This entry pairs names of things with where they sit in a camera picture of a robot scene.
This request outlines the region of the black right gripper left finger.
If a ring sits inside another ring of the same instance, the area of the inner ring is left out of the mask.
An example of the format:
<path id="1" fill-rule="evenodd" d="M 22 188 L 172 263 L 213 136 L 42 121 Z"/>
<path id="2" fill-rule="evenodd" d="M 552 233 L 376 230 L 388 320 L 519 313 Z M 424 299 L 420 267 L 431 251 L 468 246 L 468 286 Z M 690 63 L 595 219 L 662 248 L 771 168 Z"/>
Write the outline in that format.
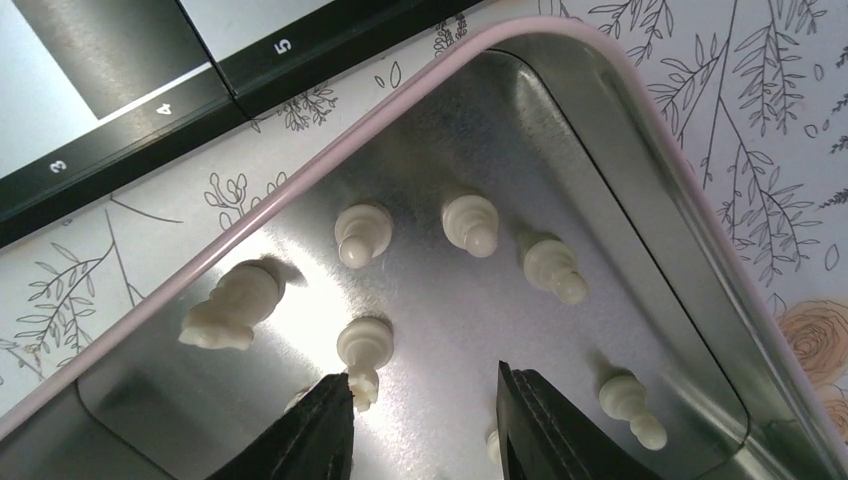
<path id="1" fill-rule="evenodd" d="M 331 374 L 209 480 L 349 479 L 353 446 L 348 375 Z"/>

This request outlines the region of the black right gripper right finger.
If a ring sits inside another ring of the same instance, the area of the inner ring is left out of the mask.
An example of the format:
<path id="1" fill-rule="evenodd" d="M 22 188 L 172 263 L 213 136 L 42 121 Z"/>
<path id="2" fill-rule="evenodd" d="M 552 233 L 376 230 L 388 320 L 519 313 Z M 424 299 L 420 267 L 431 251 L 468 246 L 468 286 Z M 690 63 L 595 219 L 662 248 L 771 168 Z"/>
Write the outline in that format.
<path id="1" fill-rule="evenodd" d="M 496 397 L 505 479 L 657 479 L 539 372 L 498 363 Z"/>

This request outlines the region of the white pawn chess piece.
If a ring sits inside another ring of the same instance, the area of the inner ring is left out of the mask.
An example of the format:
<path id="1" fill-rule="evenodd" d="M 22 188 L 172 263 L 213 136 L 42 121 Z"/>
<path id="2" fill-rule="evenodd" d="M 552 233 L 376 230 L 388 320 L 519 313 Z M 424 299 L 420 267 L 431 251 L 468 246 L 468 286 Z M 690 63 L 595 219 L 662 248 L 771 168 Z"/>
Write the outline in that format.
<path id="1" fill-rule="evenodd" d="M 644 448 L 659 451 L 667 445 L 665 428 L 648 409 L 646 387 L 634 376 L 618 375 L 607 380 L 600 388 L 598 400 L 607 416 L 628 424 Z"/>
<path id="2" fill-rule="evenodd" d="M 448 241 L 476 258 L 491 256 L 498 246 L 499 215 L 485 197 L 461 195 L 442 207 L 441 221 Z"/>
<path id="3" fill-rule="evenodd" d="M 552 293 L 566 305 L 577 305 L 588 296 L 575 254 L 559 239 L 534 243 L 523 256 L 522 270 L 534 288 Z"/>
<path id="4" fill-rule="evenodd" d="M 359 269 L 381 255 L 392 238 L 393 222 L 379 205 L 360 203 L 344 210 L 334 226 L 340 260 Z"/>

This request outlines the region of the white knight chess piece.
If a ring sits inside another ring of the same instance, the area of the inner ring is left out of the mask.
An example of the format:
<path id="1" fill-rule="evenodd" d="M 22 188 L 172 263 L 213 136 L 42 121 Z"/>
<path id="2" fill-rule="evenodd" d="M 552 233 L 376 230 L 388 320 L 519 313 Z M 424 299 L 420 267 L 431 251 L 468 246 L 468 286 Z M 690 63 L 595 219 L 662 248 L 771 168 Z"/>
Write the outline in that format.
<path id="1" fill-rule="evenodd" d="M 201 349 L 244 351 L 284 293 L 285 281 L 271 263 L 239 263 L 220 277 L 205 300 L 189 309 L 178 341 Z"/>

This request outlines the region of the black white chess board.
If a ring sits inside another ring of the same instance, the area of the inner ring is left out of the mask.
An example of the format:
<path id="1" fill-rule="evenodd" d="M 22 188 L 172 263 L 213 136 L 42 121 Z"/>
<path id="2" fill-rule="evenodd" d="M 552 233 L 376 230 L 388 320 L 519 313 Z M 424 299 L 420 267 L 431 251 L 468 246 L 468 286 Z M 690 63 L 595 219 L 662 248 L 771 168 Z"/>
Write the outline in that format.
<path id="1" fill-rule="evenodd" d="M 10 245 L 466 1 L 5 1 L 1 242 Z"/>

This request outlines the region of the pink rimmed metal tin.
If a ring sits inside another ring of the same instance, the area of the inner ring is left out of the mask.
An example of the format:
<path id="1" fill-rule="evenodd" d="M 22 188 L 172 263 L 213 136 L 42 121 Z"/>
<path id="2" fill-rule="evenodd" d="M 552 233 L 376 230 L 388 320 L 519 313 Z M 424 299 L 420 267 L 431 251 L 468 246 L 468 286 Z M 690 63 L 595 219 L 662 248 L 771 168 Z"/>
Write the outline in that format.
<path id="1" fill-rule="evenodd" d="M 5 479 L 843 479 L 799 204 L 693 167 L 607 38 L 456 44 L 16 412 Z"/>

